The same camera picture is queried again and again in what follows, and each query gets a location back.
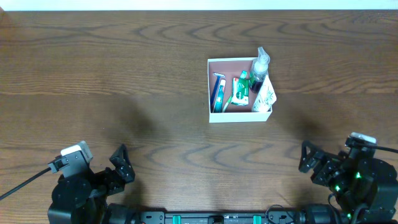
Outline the blue disposable razor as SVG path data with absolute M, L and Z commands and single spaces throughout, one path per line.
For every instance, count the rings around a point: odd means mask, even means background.
M 222 73 L 213 72 L 213 75 L 216 77 L 216 82 L 215 82 L 215 85 L 213 87 L 213 92 L 212 92 L 211 97 L 210 97 L 210 105 L 211 106 L 214 103 L 214 100 L 215 100 L 215 97 L 216 97 L 216 93 L 217 93 L 217 89 L 218 89 L 218 86 L 220 84 L 220 80 L 225 77 L 225 75 L 222 74 Z

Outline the white teal toothpaste tube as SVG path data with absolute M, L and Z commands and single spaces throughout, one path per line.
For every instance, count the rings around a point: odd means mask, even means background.
M 222 79 L 220 81 L 220 84 L 218 85 L 217 95 L 213 107 L 214 113 L 220 113 L 222 111 L 225 86 L 226 86 L 226 80 Z

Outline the green soap bar pack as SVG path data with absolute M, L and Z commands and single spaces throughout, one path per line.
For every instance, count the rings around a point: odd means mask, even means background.
M 249 104 L 249 80 L 233 78 L 232 84 L 231 103 L 238 106 L 247 106 Z

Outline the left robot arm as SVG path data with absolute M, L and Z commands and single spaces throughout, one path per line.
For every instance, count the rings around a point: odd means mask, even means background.
M 109 158 L 109 167 L 93 172 L 93 155 L 85 141 L 61 150 L 60 155 L 48 163 L 53 173 L 62 175 L 52 191 L 52 204 L 48 210 L 50 223 L 139 223 L 137 211 L 124 205 L 108 204 L 107 198 L 124 191 L 134 182 L 135 172 L 129 161 L 127 148 L 120 145 Z

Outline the clear pump bottle blue liquid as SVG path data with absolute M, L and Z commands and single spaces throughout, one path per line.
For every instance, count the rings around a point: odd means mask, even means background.
M 268 75 L 270 56 L 263 47 L 258 47 L 258 56 L 253 60 L 249 74 L 249 87 L 253 93 L 258 93 L 265 77 Z

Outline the white bamboo print lotion tube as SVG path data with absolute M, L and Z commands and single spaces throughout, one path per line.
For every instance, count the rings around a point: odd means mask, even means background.
M 277 97 L 269 79 L 269 75 L 266 75 L 256 99 L 254 100 L 252 112 L 268 112 L 276 100 Z

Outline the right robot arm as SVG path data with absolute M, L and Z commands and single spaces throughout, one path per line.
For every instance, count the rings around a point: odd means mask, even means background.
M 396 212 L 397 171 L 394 166 L 374 157 L 375 151 L 396 152 L 377 145 L 375 139 L 350 136 L 349 152 L 334 155 L 310 141 L 302 143 L 299 171 L 313 169 L 311 181 L 328 187 L 341 207 L 332 213 L 334 222 L 391 223 Z

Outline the green white toothbrush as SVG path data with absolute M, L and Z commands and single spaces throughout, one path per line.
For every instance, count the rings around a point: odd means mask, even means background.
M 243 71 L 241 72 L 239 78 L 247 79 L 247 78 L 246 78 L 246 77 L 247 77 L 247 74 L 248 74 L 247 71 L 243 70 Z M 227 110 L 228 106 L 229 106 L 230 104 L 232 104 L 232 103 L 231 103 L 231 98 L 232 98 L 232 96 L 230 95 L 230 97 L 228 98 L 228 100 L 227 100 L 227 102 L 226 102 L 226 104 L 224 105 L 224 108 L 223 108 L 223 110 L 222 110 L 223 113 Z

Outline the white box with pink interior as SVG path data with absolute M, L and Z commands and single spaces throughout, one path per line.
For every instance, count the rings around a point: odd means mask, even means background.
M 213 103 L 211 103 L 211 96 L 216 84 L 217 76 L 214 73 L 223 74 L 223 79 L 226 80 L 224 88 L 223 106 L 228 101 L 232 94 L 233 78 L 239 78 L 243 70 L 249 73 L 252 61 L 255 57 L 240 57 L 240 58 L 210 58 L 207 61 L 207 77 L 208 77 L 208 114 L 210 123 L 237 123 L 237 122 L 262 122 L 267 121 L 272 114 L 273 109 L 266 112 L 253 112 L 252 106 L 257 97 L 251 90 L 249 90 L 249 104 L 246 106 L 238 106 L 229 103 L 224 113 L 214 113 Z

